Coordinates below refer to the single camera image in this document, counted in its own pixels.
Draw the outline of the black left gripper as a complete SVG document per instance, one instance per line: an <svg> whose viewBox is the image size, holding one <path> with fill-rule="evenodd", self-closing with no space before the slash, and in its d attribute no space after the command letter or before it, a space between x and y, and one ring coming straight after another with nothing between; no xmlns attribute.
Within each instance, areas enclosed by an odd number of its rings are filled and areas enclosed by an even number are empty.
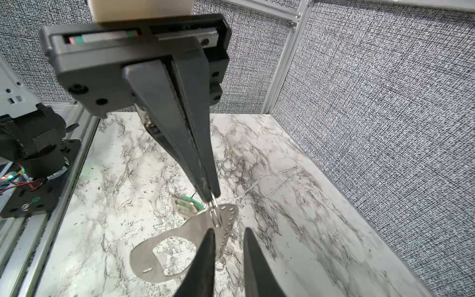
<svg viewBox="0 0 475 297"><path fill-rule="evenodd" d="M54 25L39 31L59 84L91 114L105 118L131 107L136 95L136 105L154 124L151 131L162 134L157 141L167 142L163 147L205 202L221 196L210 104L223 95L231 36L222 14ZM194 49L202 49L205 57L174 55ZM184 110L160 61L168 63L172 56Z"/></svg>

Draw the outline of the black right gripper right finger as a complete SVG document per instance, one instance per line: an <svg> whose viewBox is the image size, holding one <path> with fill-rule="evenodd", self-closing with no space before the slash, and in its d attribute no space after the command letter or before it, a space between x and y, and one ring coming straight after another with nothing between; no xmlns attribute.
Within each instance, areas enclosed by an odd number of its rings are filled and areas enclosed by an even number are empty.
<svg viewBox="0 0 475 297"><path fill-rule="evenodd" d="M251 228L245 230L243 252L245 295L247 297L285 297Z"/></svg>

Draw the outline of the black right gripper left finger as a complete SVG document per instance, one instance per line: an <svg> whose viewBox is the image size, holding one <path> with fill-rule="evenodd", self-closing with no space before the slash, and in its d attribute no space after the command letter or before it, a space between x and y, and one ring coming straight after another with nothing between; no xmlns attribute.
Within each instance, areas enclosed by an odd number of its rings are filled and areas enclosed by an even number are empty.
<svg viewBox="0 0 475 297"><path fill-rule="evenodd" d="M215 283L215 232L208 229L175 297L212 297Z"/></svg>

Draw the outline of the silver keyring with rings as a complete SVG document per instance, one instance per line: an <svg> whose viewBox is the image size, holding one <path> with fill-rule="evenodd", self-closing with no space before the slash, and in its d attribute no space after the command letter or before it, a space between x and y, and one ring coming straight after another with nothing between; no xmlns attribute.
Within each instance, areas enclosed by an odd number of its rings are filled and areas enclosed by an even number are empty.
<svg viewBox="0 0 475 297"><path fill-rule="evenodd" d="M221 217L219 214L218 204L216 203L216 199L214 195L211 196L211 200L207 203L210 216L212 218L212 222L215 228L221 228Z"/></svg>

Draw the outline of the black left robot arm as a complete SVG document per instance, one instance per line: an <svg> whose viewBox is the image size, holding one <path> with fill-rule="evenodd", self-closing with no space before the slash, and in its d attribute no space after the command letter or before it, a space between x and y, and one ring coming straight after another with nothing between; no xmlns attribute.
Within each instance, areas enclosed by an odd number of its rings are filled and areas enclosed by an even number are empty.
<svg viewBox="0 0 475 297"><path fill-rule="evenodd" d="M94 116L135 107L146 131L178 162L205 202L221 194L210 140L230 61L221 14L43 27L59 84ZM1 62L1 157L34 180L61 171L74 129Z"/></svg>

